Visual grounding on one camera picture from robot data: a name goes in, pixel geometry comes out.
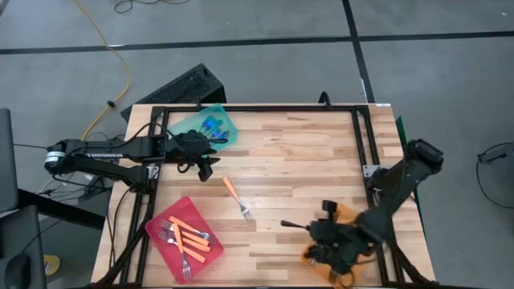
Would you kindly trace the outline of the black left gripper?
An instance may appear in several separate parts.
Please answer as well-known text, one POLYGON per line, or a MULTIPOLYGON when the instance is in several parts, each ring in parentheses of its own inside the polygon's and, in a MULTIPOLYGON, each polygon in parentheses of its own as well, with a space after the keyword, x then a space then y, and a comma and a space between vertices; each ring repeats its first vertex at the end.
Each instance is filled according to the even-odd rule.
POLYGON ((189 130, 187 133, 176 135, 175 141, 180 153, 177 155, 177 170, 186 173, 193 165, 199 169, 198 177, 206 182, 213 173, 211 165, 220 161, 218 157, 209 157, 211 147, 225 147, 228 139, 207 139, 201 133, 189 130))

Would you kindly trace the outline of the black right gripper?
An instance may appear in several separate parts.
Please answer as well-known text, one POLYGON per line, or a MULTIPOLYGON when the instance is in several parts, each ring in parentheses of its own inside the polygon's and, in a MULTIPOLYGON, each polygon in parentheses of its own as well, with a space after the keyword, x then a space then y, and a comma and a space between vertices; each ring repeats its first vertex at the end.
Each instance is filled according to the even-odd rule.
MULTIPOLYGON (((328 264, 334 273, 347 274, 359 255, 355 238, 356 226, 353 224, 358 212, 330 200, 322 201, 322 210, 328 215, 327 239, 313 242, 306 251, 306 258, 328 264)), ((311 221, 307 229, 311 238, 322 238, 319 221, 311 221)))

